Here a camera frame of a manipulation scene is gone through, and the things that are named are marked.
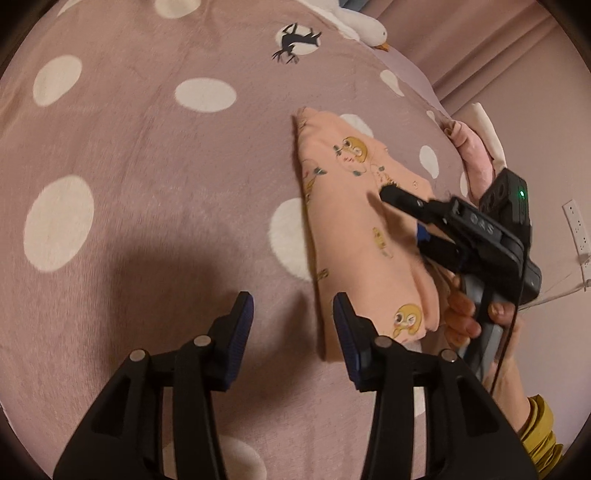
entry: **finger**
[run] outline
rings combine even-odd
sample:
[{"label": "finger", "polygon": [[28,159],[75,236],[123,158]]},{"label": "finger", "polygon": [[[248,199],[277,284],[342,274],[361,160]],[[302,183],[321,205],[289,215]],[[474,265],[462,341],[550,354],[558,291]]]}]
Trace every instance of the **finger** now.
[{"label": "finger", "polygon": [[447,304],[452,310],[462,315],[472,317],[476,311],[474,302],[459,290],[453,291],[447,298]]},{"label": "finger", "polygon": [[445,312],[444,318],[446,325],[457,331],[462,336],[476,338],[482,332],[480,324],[472,317],[460,315],[457,312],[448,309]]},{"label": "finger", "polygon": [[514,313],[515,305],[512,303],[491,303],[488,307],[488,315],[490,315],[491,320],[504,328],[511,325]]},{"label": "finger", "polygon": [[455,348],[461,348],[470,343],[470,337],[458,333],[453,328],[446,328],[444,331],[444,335],[447,340],[447,343],[449,343],[452,347]]}]

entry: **pink curtain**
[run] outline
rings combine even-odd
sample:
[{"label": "pink curtain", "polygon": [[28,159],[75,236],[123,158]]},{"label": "pink curtain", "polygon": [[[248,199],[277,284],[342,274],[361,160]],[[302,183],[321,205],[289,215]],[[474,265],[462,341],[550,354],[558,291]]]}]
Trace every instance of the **pink curtain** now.
[{"label": "pink curtain", "polygon": [[453,114],[558,24],[535,0],[370,0],[362,10]]}]

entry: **wrist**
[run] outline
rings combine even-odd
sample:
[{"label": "wrist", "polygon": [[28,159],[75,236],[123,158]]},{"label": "wrist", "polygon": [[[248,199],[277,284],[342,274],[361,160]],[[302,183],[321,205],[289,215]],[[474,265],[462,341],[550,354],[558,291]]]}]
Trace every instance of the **wrist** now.
[{"label": "wrist", "polygon": [[[483,386],[490,391],[498,364],[493,363]],[[519,433],[530,416],[530,401],[525,395],[521,376],[514,357],[505,358],[492,397],[501,409],[511,427]]]}]

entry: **pink polka dot blanket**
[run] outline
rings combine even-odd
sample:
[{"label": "pink polka dot blanket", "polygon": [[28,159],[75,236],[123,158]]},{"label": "pink polka dot blanket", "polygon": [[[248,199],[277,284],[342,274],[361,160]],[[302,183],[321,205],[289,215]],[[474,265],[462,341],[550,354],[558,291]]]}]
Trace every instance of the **pink polka dot blanket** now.
[{"label": "pink polka dot blanket", "polygon": [[46,472],[132,350],[178,348],[248,290],[214,397],[232,479],[359,478],[373,396],[323,361],[303,106],[460,194],[449,118],[295,0],[61,0],[25,39],[0,80],[0,402]]}]

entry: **trigger handle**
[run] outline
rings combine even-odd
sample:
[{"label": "trigger handle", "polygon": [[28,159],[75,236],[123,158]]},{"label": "trigger handle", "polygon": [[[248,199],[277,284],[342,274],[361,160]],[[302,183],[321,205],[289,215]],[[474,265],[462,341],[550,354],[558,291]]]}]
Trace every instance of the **trigger handle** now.
[{"label": "trigger handle", "polygon": [[506,300],[475,275],[463,275],[461,288],[476,305],[474,319],[482,331],[477,338],[470,340],[468,346],[460,348],[458,355],[482,382],[495,360],[503,337],[503,328],[491,320],[488,307],[493,302]]}]

